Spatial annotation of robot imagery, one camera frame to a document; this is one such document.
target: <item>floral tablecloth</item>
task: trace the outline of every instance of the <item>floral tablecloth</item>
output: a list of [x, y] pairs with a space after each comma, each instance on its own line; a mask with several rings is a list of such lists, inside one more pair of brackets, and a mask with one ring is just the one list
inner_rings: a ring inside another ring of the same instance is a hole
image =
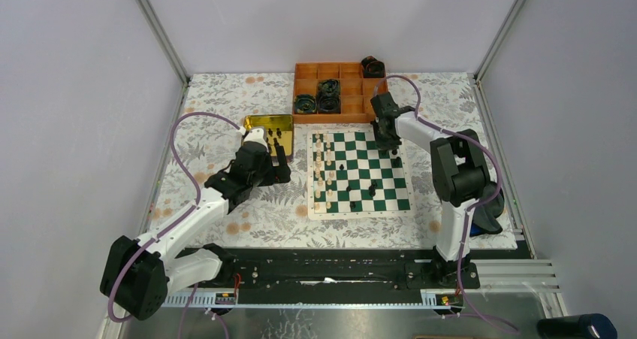
[[[449, 129], [474, 129], [486, 143], [478, 109], [466, 74], [405, 74], [422, 94], [420, 113]], [[237, 124], [246, 115], [289, 114], [293, 74], [196, 74], [184, 104], [186, 113], [221, 114]], [[389, 80], [389, 90], [399, 105], [415, 104], [413, 88], [402, 80]], [[409, 142], [409, 155], [417, 212], [415, 217], [350, 220], [309, 220], [307, 217], [307, 133], [316, 129], [366, 127], [365, 125], [296, 125], [291, 182], [256, 188], [251, 198], [224, 219], [202, 231], [189, 246], [214, 242], [223, 247], [312, 248], [431, 248], [440, 231], [442, 205], [431, 182], [429, 155]], [[240, 137], [227, 123], [208, 117], [191, 117], [177, 131], [177, 150], [203, 182], [234, 158]], [[173, 215], [195, 197], [195, 189], [172, 159], [164, 172], [152, 212], [151, 228]], [[472, 248], [516, 248], [509, 214], [499, 218], [499, 235], [472, 238]]]

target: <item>black can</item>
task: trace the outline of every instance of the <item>black can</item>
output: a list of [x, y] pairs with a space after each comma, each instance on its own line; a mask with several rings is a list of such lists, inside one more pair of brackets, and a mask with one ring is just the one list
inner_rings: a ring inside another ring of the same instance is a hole
[[537, 331], [545, 338], [617, 339], [617, 330], [613, 323], [602, 314], [583, 314], [542, 319], [537, 323]]

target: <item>gray panel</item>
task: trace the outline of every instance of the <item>gray panel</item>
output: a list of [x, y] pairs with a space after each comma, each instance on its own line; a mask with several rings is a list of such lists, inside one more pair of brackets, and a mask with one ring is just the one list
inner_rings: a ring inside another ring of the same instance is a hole
[[529, 0], [483, 87], [538, 256], [570, 313], [635, 337], [630, 310], [637, 0]]
[[514, 0], [150, 0], [190, 74], [359, 61], [474, 72]]
[[[539, 298], [533, 294], [471, 294], [479, 310], [502, 316], [522, 330], [524, 338], [539, 337], [535, 324], [544, 317]], [[150, 319], [127, 325], [124, 338], [175, 338], [181, 309], [162, 308]], [[432, 310], [392, 309], [234, 309], [223, 316], [233, 339], [407, 339], [416, 334], [515, 337], [502, 334], [473, 318], [444, 319]], [[224, 337], [221, 324], [211, 321], [202, 309], [186, 314], [183, 336], [188, 339]]]
[[0, 337], [94, 337], [180, 82], [134, 0], [0, 0]]

